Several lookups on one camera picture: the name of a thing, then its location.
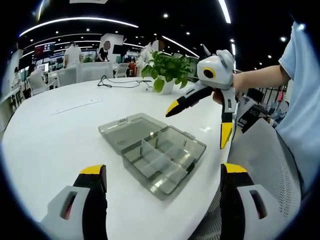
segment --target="black cable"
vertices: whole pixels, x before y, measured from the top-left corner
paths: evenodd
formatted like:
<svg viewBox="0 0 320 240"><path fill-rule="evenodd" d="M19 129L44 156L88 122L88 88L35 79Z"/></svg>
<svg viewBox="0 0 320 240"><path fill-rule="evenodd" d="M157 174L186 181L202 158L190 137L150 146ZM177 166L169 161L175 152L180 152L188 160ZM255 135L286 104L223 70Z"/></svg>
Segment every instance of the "black cable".
<svg viewBox="0 0 320 240"><path fill-rule="evenodd" d="M110 84L105 84L104 80L107 79L109 82L114 83L114 84L127 84L127 83L138 83L135 86L112 86ZM98 83L98 87L100 86L105 86L107 88L123 88L123 89L133 89L136 88L138 86L140 86L140 83L145 83L148 87L150 87L148 85L148 83L151 83L151 80L133 80L133 81L122 81L122 82L116 82L116 81L111 81L106 75L103 75L101 77L101 80Z"/></svg>

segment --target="black ceiling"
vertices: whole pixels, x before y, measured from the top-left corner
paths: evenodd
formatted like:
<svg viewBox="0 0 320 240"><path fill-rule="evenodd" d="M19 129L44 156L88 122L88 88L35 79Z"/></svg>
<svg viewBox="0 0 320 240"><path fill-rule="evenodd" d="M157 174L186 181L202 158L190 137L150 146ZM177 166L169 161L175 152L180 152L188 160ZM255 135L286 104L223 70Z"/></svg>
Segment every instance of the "black ceiling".
<svg viewBox="0 0 320 240"><path fill-rule="evenodd" d="M108 0L106 4L69 4L66 0L44 1L49 4L43 7L40 20L36 21L36 17L33 16L33 22L25 24L21 29L22 32L37 24L67 17L114 19L137 25L139 28L88 20L53 23L23 35L18 40L20 48L63 35L105 34L118 31L127 38L127 43L135 45L139 43L146 45L155 39L154 33L157 33L199 55L200 44L205 44L212 53L218 49L231 51L230 39L234 39L237 68L247 71L255 67L262 68L277 64L286 47L286 43L281 42L280 37L290 38L293 23L285 9L268 1L225 0L231 24L226 23L218 0L162 0L158 5L148 0ZM74 35L60 37L60 39L61 42L100 40L100 36ZM52 41L57 42L58 38L48 40L48 42ZM165 41L165 45L165 51L168 53L180 51L183 54L192 55L171 42ZM25 49L24 53L30 52L34 49L33 47Z"/></svg>

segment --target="plastic storage box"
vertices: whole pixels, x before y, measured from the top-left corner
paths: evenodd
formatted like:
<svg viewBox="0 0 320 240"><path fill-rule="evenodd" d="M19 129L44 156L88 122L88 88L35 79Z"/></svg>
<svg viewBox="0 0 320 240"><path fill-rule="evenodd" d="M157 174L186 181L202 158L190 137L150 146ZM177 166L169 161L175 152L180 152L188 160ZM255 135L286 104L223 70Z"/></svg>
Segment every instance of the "plastic storage box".
<svg viewBox="0 0 320 240"><path fill-rule="evenodd" d="M144 113L98 129L122 155L125 168L157 197L170 195L194 170L206 149L192 135Z"/></svg>

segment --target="potted plant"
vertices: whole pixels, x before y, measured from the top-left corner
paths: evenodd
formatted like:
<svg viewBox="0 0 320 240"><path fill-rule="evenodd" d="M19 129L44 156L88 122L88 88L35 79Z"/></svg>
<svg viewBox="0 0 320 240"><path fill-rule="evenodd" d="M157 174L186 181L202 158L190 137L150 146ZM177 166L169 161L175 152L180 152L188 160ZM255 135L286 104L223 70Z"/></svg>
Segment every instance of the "potted plant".
<svg viewBox="0 0 320 240"><path fill-rule="evenodd" d="M92 58L90 56L88 56L88 55L83 60L83 63L92 63L92 62L93 62Z"/></svg>
<svg viewBox="0 0 320 240"><path fill-rule="evenodd" d="M153 90L156 93L171 94L175 84L181 84L181 89L187 85L191 67L185 56L167 56L158 51L153 52L152 56L151 64L142 70L141 75L142 78L151 76L154 79Z"/></svg>

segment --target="table surface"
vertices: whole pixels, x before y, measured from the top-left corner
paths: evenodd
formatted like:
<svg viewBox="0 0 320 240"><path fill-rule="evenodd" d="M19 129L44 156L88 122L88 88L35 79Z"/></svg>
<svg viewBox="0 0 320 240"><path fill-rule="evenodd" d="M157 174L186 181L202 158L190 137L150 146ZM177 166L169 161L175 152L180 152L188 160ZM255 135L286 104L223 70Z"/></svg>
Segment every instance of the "table surface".
<svg viewBox="0 0 320 240"><path fill-rule="evenodd" d="M65 186L72 186L82 169L105 164L109 239L187 239L216 194L220 164L229 154L230 142L225 152L220 150L222 106L207 97L165 118L169 105L186 88L174 86L171 95L158 95L146 91L144 84L107 88L97 83L82 82L46 91L25 100L17 109L2 140L4 166L16 197L33 219L41 221L47 204ZM100 125L137 113L173 125L207 145L199 168L170 201L160 201L142 187L98 131Z"/></svg>

